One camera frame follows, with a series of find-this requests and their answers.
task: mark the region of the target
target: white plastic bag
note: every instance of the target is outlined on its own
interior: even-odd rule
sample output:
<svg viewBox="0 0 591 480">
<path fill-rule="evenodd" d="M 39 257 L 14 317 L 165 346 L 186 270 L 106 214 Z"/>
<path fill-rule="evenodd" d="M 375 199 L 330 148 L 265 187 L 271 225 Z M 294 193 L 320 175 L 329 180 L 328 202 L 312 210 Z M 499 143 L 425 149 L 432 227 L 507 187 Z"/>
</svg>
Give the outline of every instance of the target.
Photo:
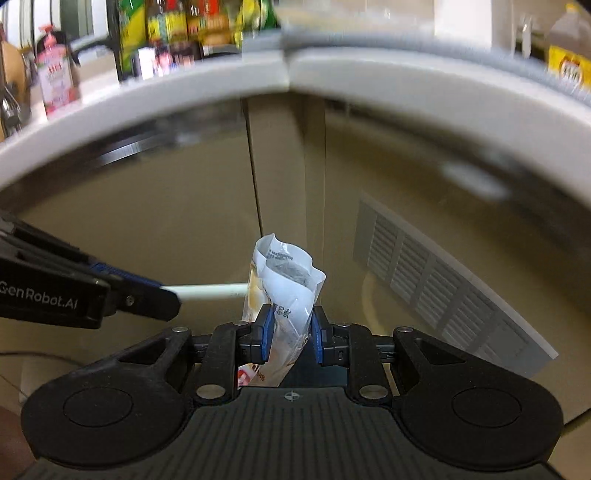
<svg viewBox="0 0 591 480">
<path fill-rule="evenodd" d="M 239 387 L 281 383 L 306 344 L 312 307 L 325 279 L 300 247 L 280 242 L 273 233 L 256 243 L 242 320 L 254 322 L 263 304 L 271 303 L 275 333 L 268 362 L 240 367 Z"/>
</svg>

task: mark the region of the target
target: metal screw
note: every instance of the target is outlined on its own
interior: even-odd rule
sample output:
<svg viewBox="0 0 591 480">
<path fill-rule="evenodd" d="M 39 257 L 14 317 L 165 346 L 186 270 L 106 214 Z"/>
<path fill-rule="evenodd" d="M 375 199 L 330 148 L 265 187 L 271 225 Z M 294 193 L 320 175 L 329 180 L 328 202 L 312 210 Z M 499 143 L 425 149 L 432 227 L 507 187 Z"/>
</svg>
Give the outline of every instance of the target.
<svg viewBox="0 0 591 480">
<path fill-rule="evenodd" d="M 224 393 L 226 393 L 226 389 L 215 383 L 201 385 L 197 389 L 197 395 L 205 400 L 215 400 L 216 398 L 223 397 Z"/>
<path fill-rule="evenodd" d="M 379 400 L 388 395 L 388 390 L 382 385 L 365 385 L 359 389 L 359 395 L 368 400 Z"/>
</svg>

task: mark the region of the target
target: vent grille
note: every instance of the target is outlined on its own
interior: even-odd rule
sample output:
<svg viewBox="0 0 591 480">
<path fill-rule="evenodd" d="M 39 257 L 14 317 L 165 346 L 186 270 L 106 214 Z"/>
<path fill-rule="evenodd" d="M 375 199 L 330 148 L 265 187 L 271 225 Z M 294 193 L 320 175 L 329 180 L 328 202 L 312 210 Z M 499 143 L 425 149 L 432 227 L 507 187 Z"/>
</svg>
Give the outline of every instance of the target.
<svg viewBox="0 0 591 480">
<path fill-rule="evenodd" d="M 484 295 L 470 289 L 454 309 L 441 335 L 452 345 L 465 350 L 476 340 L 494 312 L 495 306 Z"/>
<path fill-rule="evenodd" d="M 390 286 L 407 302 L 421 281 L 428 257 L 429 252 L 421 244 L 404 237 Z"/>
<path fill-rule="evenodd" d="M 450 307 L 461 283 L 459 275 L 437 260 L 419 295 L 417 313 L 435 328 Z"/>
<path fill-rule="evenodd" d="M 381 217 L 376 219 L 369 247 L 368 267 L 382 280 L 388 274 L 397 236 L 398 229 L 390 222 Z"/>
<path fill-rule="evenodd" d="M 457 348 L 527 377 L 558 355 L 455 258 L 372 199 L 360 204 L 353 254 Z"/>
</svg>

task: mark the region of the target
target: blue strip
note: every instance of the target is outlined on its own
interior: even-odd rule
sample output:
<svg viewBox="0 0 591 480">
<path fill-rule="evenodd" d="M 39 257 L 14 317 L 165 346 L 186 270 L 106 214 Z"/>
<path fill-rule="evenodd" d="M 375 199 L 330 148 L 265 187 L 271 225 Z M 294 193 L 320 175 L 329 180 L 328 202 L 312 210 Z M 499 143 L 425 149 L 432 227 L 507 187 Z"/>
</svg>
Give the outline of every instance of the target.
<svg viewBox="0 0 591 480">
<path fill-rule="evenodd" d="M 110 273 L 113 275 L 119 275 L 121 278 L 125 278 L 126 280 L 143 283 L 144 285 L 149 285 L 150 287 L 160 288 L 162 286 L 160 282 L 150 280 L 149 278 L 140 277 L 139 275 L 126 272 L 125 270 L 120 270 L 119 268 L 112 267 L 106 263 L 95 263 L 94 265 L 90 266 L 90 269 L 97 273 Z"/>
<path fill-rule="evenodd" d="M 320 333 L 320 325 L 318 325 L 318 319 L 316 314 L 312 311 L 312 338 L 314 340 L 314 352 L 316 353 L 316 363 L 322 364 L 322 335 Z"/>
<path fill-rule="evenodd" d="M 273 341 L 273 333 L 275 331 L 275 314 L 273 309 L 269 309 L 265 324 L 262 327 L 262 342 L 261 342 L 261 354 L 264 362 L 269 360 L 269 354 L 271 353 L 271 342 Z"/>
</svg>

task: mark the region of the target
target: white rod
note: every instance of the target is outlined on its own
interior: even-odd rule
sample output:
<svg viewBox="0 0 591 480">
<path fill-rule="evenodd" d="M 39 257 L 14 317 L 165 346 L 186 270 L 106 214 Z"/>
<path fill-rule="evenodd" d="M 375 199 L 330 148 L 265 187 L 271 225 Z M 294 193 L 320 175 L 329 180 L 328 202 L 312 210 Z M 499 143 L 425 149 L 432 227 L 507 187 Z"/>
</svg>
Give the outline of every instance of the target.
<svg viewBox="0 0 591 480">
<path fill-rule="evenodd" d="M 174 285 L 163 287 L 175 292 L 181 301 L 229 300 L 244 298 L 248 283 L 225 283 L 221 285 Z"/>
</svg>

